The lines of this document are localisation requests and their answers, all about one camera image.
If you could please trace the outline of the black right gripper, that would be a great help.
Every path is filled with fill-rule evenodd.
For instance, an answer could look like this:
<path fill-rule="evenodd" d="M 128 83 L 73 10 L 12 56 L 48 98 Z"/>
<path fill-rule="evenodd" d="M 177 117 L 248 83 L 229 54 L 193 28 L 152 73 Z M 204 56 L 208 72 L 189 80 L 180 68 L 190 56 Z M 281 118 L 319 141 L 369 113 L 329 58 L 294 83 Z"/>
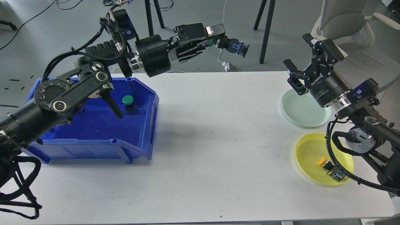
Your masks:
<path fill-rule="evenodd" d="M 303 71 L 298 70 L 290 59 L 284 60 L 289 73 L 287 82 L 298 95 L 310 92 L 318 105 L 326 108 L 333 100 L 352 89 L 344 78 L 333 70 L 336 63 L 344 60 L 345 52 L 325 37 L 303 34 L 302 38 L 312 49 L 311 63 Z M 308 87 L 300 79 L 308 81 Z"/>

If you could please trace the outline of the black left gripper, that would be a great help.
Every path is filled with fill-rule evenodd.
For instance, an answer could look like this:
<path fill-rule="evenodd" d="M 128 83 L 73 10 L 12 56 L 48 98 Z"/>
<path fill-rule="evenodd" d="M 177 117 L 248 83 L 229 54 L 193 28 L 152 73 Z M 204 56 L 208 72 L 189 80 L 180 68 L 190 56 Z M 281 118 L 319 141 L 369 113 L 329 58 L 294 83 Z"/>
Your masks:
<path fill-rule="evenodd" d="M 219 37 L 226 32 L 223 24 L 204 27 L 202 23 L 196 23 L 176 26 L 174 33 L 179 43 L 188 43 L 175 49 L 178 62 L 185 63 L 209 47 L 211 41 L 207 39 Z M 164 40 L 159 34 L 135 41 L 138 56 L 150 78 L 171 70 L 169 50 L 173 44 L 173 37 Z"/>

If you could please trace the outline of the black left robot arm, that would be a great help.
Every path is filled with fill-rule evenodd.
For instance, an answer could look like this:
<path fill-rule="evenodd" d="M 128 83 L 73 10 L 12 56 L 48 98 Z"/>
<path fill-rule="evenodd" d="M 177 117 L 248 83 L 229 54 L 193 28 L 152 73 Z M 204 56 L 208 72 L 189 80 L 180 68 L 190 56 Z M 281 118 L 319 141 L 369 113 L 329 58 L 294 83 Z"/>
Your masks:
<path fill-rule="evenodd" d="M 60 54 L 46 67 L 34 97 L 1 118 L 1 186 L 10 179 L 17 185 L 12 193 L 1 193 L 1 205 L 33 208 L 34 215 L 2 208 L 26 219 L 37 219 L 42 208 L 30 186 L 37 178 L 41 162 L 21 156 L 33 142 L 59 124 L 70 124 L 91 95 L 105 101 L 118 118 L 122 111 L 113 100 L 112 76 L 108 67 L 118 64 L 126 78 L 144 70 L 149 77 L 171 69 L 171 61 L 184 63 L 209 47 L 228 50 L 230 39 L 223 24 L 180 25 L 175 36 L 163 40 L 159 35 L 139 39 L 126 10 L 116 10 L 129 0 L 117 1 L 99 19 L 100 30 L 83 46 Z"/>

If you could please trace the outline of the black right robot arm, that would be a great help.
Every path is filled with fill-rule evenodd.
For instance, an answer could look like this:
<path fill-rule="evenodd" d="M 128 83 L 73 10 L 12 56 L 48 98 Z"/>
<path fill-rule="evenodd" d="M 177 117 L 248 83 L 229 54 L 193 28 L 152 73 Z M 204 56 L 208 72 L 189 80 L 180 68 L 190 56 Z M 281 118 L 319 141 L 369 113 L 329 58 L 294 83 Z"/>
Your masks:
<path fill-rule="evenodd" d="M 333 67 L 346 53 L 325 37 L 303 34 L 302 38 L 312 48 L 311 63 L 303 71 L 290 59 L 284 60 L 289 73 L 287 81 L 297 94 L 310 93 L 320 107 L 335 109 L 336 118 L 326 129 L 326 147 L 332 161 L 358 184 L 399 195 L 399 130 L 374 108 L 379 105 L 378 83 L 369 78 L 351 88 Z M 362 157 L 377 172 L 379 183 L 346 170 L 335 157 L 331 143 L 344 153 Z"/>

